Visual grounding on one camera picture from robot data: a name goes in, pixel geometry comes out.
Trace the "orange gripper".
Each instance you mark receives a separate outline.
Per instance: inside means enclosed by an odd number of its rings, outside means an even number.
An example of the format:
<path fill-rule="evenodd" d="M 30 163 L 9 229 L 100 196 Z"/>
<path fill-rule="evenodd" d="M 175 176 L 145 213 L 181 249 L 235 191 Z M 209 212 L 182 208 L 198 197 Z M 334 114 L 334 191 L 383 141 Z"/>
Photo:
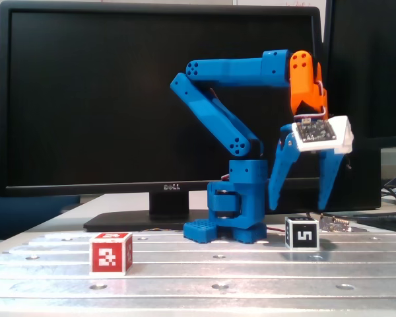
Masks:
<path fill-rule="evenodd" d="M 327 90 L 323 86 L 321 64 L 313 62 L 311 54 L 300 50 L 292 54 L 290 66 L 290 108 L 294 116 L 310 114 L 327 116 Z M 292 132 L 292 125 L 280 129 L 280 139 L 275 153 L 275 161 L 268 184 L 269 208 L 275 210 L 280 193 L 290 170 L 298 160 L 300 152 Z M 318 209 L 326 208 L 344 154 L 334 150 L 320 152 L 320 176 Z"/>

